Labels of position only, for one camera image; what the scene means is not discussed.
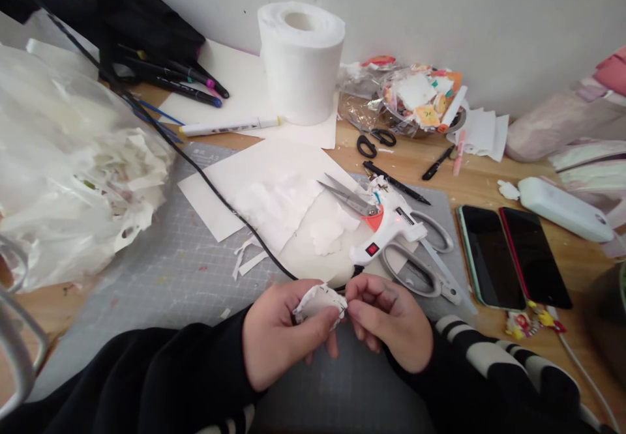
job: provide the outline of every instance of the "person's left hand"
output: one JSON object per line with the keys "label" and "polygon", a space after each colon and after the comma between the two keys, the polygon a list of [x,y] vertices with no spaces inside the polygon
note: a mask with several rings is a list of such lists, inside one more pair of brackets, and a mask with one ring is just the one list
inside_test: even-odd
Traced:
{"label": "person's left hand", "polygon": [[292,365],[326,341],[333,359],[339,357],[337,335],[331,332],[339,311],[327,307],[301,325],[293,326],[291,313],[320,280],[298,280],[274,284],[252,305],[243,322],[243,358],[250,385],[257,392],[269,388]]}

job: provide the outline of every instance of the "black pen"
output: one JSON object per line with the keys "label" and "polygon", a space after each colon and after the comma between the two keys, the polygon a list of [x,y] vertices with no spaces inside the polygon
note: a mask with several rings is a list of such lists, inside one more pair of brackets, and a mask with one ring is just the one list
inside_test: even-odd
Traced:
{"label": "black pen", "polygon": [[166,60],[166,64],[172,69],[178,72],[182,72],[183,74],[191,77],[193,80],[206,85],[208,88],[214,89],[220,96],[224,98],[228,98],[230,96],[228,91],[223,88],[222,84],[217,82],[217,80],[212,75],[210,75],[204,68],[202,68],[203,72],[200,72],[199,70],[182,65],[181,63],[177,63],[176,61],[172,61],[170,59]]}
{"label": "black pen", "polygon": [[156,76],[154,78],[146,80],[147,83],[151,83],[152,85],[156,85],[157,87],[161,87],[163,89],[175,92],[187,98],[193,98],[198,102],[202,102],[208,105],[213,105],[216,108],[222,106],[222,101],[214,97],[213,95],[209,95],[207,93],[196,90],[187,85],[167,80],[166,78]]}
{"label": "black pen", "polygon": [[452,154],[452,151],[455,149],[455,147],[456,146],[454,144],[448,147],[445,150],[445,152],[441,155],[441,157],[437,159],[437,162],[432,164],[430,168],[426,170],[426,173],[422,175],[422,180],[430,180],[435,175],[435,173],[437,173],[437,170],[439,170],[439,166],[441,165],[441,163],[444,160],[446,160],[448,157],[450,157],[450,154]]}
{"label": "black pen", "polygon": [[412,197],[413,199],[416,199],[417,201],[419,201],[420,203],[424,203],[425,205],[428,206],[432,206],[432,204],[430,204],[428,202],[428,200],[423,197],[421,194],[419,193],[415,193],[411,188],[409,188],[408,186],[400,183],[399,181],[397,181],[395,178],[393,178],[392,176],[390,176],[388,173],[383,172],[380,168],[376,167],[372,162],[370,162],[369,160],[366,160],[365,162],[363,162],[363,166],[365,168],[367,168],[367,170],[371,170],[373,171],[375,174],[377,175],[381,175],[382,177],[385,178],[385,180],[387,180],[389,182],[389,184],[392,184],[393,186],[395,186],[396,188],[398,188],[402,193],[405,193],[407,195],[409,195],[410,197]]}
{"label": "black pen", "polygon": [[154,78],[156,76],[164,76],[167,80],[176,82],[193,82],[193,79],[183,74],[182,72],[174,71],[172,69],[159,66],[141,59],[135,59],[131,57],[125,57],[123,64],[130,67],[133,72],[139,76],[148,76]]}

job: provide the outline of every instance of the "black cable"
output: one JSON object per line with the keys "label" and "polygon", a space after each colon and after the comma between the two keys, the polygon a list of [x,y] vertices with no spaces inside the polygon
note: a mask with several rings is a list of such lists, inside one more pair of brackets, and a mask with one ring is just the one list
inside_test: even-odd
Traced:
{"label": "black cable", "polygon": [[70,41],[75,45],[75,47],[77,47],[79,49],[79,51],[89,60],[91,61],[91,63],[96,66],[98,68],[98,70],[100,71],[100,73],[104,76],[104,78],[107,80],[107,82],[109,84],[111,84],[112,87],[114,87],[115,89],[117,89],[123,96],[124,98],[126,98],[126,100],[128,101],[128,103],[130,103],[136,110],[138,110],[143,116],[146,117],[146,119],[150,122],[150,124],[153,126],[153,128],[161,135],[161,137],[165,140],[166,143],[168,143],[176,152],[178,152],[178,154],[184,158],[187,162],[189,162],[189,164],[196,169],[196,171],[198,171],[198,173],[200,174],[200,176],[202,177],[202,179],[206,182],[207,185],[209,185],[210,189],[213,191],[213,193],[215,193],[215,195],[219,198],[219,200],[222,202],[222,204],[224,204],[224,206],[226,206],[228,208],[228,210],[230,212],[232,212],[234,215],[236,215],[236,217],[238,217],[240,219],[240,221],[242,221],[246,227],[249,228],[249,230],[252,232],[252,234],[257,238],[257,240],[259,240],[259,243],[261,245],[261,247],[263,247],[263,249],[265,250],[265,252],[267,253],[267,256],[269,256],[272,261],[274,263],[276,263],[276,266],[284,273],[286,274],[289,278],[291,278],[294,281],[297,281],[298,278],[296,278],[293,274],[291,274],[281,263],[280,261],[278,261],[278,259],[272,254],[272,252],[269,250],[269,248],[267,247],[267,245],[265,245],[263,239],[261,238],[261,236],[258,234],[258,232],[248,223],[248,221],[245,220],[245,218],[243,218],[229,203],[228,201],[226,201],[226,199],[220,194],[220,192],[217,190],[217,188],[215,188],[213,186],[213,183],[211,183],[211,181],[209,180],[209,178],[207,177],[207,175],[202,171],[202,168],[200,168],[198,166],[197,163],[195,163],[189,156],[187,156],[187,154],[185,154],[182,149],[180,149],[176,143],[174,141],[172,141],[170,139],[169,136],[167,136],[167,134],[165,133],[165,131],[163,131],[163,129],[158,125],[157,121],[152,118],[152,116],[143,108],[143,105],[141,105],[134,97],[133,95],[128,92],[124,86],[122,84],[120,84],[117,81],[117,78],[115,76],[112,76],[111,74],[109,74],[104,67],[102,67],[102,65],[100,65],[100,63],[91,55],[91,53],[89,53],[79,42],[78,40],[76,40],[76,38],[74,38],[74,35],[72,35],[66,28],[65,26],[56,18],[56,16],[50,11],[50,9],[48,9],[48,7],[41,1],[41,0],[33,0],[35,2],[35,4],[37,4],[40,8],[42,8],[43,10],[45,10],[48,13],[48,17],[49,19],[52,21],[52,23],[54,23],[59,30],[61,30],[65,36],[67,36]]}

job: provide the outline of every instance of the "white plastic bag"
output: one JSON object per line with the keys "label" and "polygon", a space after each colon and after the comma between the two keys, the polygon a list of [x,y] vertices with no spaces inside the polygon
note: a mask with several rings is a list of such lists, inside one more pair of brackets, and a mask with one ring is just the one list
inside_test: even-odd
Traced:
{"label": "white plastic bag", "polygon": [[101,271],[150,226],[173,160],[103,85],[0,46],[0,233],[28,256],[22,292]]}

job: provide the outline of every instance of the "black scissors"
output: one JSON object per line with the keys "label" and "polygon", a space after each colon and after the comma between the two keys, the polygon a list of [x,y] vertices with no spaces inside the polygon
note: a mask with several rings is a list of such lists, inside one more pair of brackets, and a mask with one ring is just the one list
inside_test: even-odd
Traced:
{"label": "black scissors", "polygon": [[[356,121],[352,116],[348,116],[347,120],[352,126],[359,130],[359,133],[361,133],[359,139],[357,139],[357,150],[361,153],[361,155],[367,158],[374,158],[378,154],[378,152],[376,151],[376,146],[374,146],[374,144],[372,144],[372,142],[367,137],[365,137],[366,134],[371,134],[372,137],[378,139],[378,141],[382,145],[386,145],[389,147],[396,145],[396,137],[389,131],[380,129],[367,130],[363,128],[361,123]],[[367,146],[367,150],[369,152],[363,150],[361,146],[362,144],[365,144]]]}

